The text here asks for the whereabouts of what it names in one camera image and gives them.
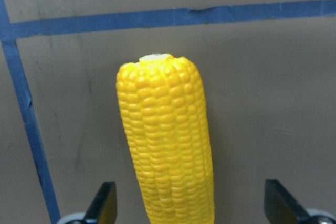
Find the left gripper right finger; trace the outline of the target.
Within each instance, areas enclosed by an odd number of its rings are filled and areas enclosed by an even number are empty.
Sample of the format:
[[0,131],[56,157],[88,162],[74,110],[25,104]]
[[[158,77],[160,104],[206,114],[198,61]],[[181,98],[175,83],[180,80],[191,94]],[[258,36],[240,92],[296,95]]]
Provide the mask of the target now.
[[314,217],[276,179],[265,180],[264,213],[269,223],[315,223]]

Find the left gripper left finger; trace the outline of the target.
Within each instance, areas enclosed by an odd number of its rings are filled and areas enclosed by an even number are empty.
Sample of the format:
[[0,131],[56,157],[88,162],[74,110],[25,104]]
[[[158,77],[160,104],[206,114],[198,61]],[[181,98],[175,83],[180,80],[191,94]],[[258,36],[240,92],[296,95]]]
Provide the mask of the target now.
[[85,213],[85,223],[114,224],[117,219],[117,189],[115,182],[101,184]]

